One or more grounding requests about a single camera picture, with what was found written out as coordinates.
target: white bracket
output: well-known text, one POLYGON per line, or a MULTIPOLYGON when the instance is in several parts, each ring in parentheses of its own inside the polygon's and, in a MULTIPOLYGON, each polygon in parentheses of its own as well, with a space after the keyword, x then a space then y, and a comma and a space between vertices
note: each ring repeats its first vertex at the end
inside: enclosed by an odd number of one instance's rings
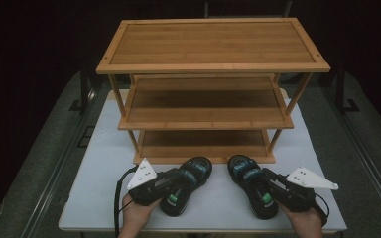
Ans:
POLYGON ((331 182, 314 172, 298 167, 295 171, 287 176, 287 181, 307 188, 328 188, 332 190, 338 190, 338 184, 331 182))
POLYGON ((129 181, 127 188, 128 190, 133 189, 141 184, 144 184, 147 181, 155 179, 156 177, 156 171, 154 171, 153 167, 150 165, 150 162, 144 158, 137 171, 129 181))

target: bamboo shelf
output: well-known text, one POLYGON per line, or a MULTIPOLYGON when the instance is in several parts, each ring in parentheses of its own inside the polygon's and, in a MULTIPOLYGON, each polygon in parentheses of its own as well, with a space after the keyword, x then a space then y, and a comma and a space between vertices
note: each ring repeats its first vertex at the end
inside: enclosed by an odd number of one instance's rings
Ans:
POLYGON ((273 148, 314 72, 329 66, 295 18, 122 21, 97 73, 108 74, 135 163, 274 163, 273 148), (282 72, 304 74, 288 105, 282 72), (125 100, 115 74, 130 74, 125 100), (270 139, 267 129, 276 129, 270 139), (140 131, 138 140, 133 130, 140 131))

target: sandal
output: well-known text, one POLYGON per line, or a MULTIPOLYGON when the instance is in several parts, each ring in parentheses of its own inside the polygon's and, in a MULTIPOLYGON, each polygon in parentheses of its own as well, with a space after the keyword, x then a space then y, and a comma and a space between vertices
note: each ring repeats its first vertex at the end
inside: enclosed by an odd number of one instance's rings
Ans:
POLYGON ((163 198, 160 208, 169 216, 179 216, 188 204, 191 194, 203 186, 211 175, 212 163, 205 157, 193 157, 176 172, 175 185, 163 198))
POLYGON ((268 192, 269 179, 257 162, 249 157, 236 155, 228 160, 227 166, 233 181, 246 193, 253 214, 263 220, 276 216, 278 204, 268 192))

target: floor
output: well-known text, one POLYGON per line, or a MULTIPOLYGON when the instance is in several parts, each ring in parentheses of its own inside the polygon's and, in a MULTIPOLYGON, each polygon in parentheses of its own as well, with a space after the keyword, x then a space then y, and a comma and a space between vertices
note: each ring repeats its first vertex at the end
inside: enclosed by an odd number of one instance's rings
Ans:
MULTIPOLYGON (((325 176, 340 187, 333 194, 348 229, 327 237, 381 237, 381 117, 349 74, 345 77, 344 95, 355 102, 359 111, 339 113, 334 103, 334 83, 320 86, 321 76, 315 75, 299 106, 325 176)), ((77 74, 64 89, 2 203, 0 237, 114 236, 58 228, 87 141, 111 89, 103 79, 101 87, 91 89, 87 110, 79 113, 72 109, 80 98, 79 79, 77 74)), ((284 83, 285 75, 281 81, 291 96, 296 84, 284 83)))

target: bottom shelf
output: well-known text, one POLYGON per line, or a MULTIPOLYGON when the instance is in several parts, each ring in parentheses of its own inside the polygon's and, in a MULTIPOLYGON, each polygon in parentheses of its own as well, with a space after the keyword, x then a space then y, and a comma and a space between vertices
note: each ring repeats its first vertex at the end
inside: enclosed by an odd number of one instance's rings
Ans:
POLYGON ((204 156, 213 163, 226 164, 238 154, 262 164, 275 163, 268 147, 266 130, 141 131, 134 163, 147 158, 152 164, 181 164, 204 156))

